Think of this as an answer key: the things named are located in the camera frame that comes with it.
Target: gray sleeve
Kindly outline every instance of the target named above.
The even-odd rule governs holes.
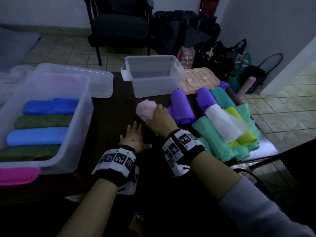
[[[218,205],[244,236],[315,236],[308,226],[291,221],[246,178],[233,186]]]

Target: white bag roll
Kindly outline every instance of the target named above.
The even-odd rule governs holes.
[[[251,129],[250,124],[229,115],[219,105],[207,108],[205,115],[226,143],[235,141]]]

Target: clear plastic box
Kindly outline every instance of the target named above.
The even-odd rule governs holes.
[[[43,161],[0,162],[0,168],[36,167],[41,168],[40,174],[71,173],[77,169],[93,114],[89,80],[84,75],[34,72],[28,77],[0,110],[0,149],[7,147],[7,135],[28,101],[53,98],[79,99],[57,155]]]
[[[171,94],[179,88],[186,72],[174,55],[125,57],[124,81],[132,81],[136,98]]]
[[[109,98],[113,93],[113,74],[111,72],[51,63],[40,64],[35,71],[85,75],[90,81],[91,97]]]

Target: table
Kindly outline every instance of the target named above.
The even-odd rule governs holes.
[[[230,88],[227,93],[236,105],[242,104]],[[188,100],[194,114],[199,118],[202,113],[195,104],[195,97],[196,95],[188,95]],[[88,192],[95,182],[91,172],[102,154],[119,142],[119,136],[126,133],[127,125],[133,121],[141,121],[135,110],[137,104],[145,99],[161,103],[165,107],[170,105],[170,95],[135,98],[132,83],[123,81],[120,73],[114,73],[112,97],[92,98],[94,112],[77,170],[71,174],[40,175],[34,182],[25,185],[0,187],[0,207]],[[195,131],[188,125],[180,127]],[[144,141],[156,141],[156,136],[147,127],[143,131]],[[164,155],[161,148],[149,151],[150,155]],[[263,135],[260,148],[251,152],[251,156],[244,161],[276,154],[278,152],[273,144]]]

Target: dark green bag roll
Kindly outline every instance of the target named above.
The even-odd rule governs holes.
[[[14,146],[0,150],[0,162],[48,160],[57,155],[60,145]]]
[[[73,115],[22,115],[14,129],[44,128],[69,126]]]

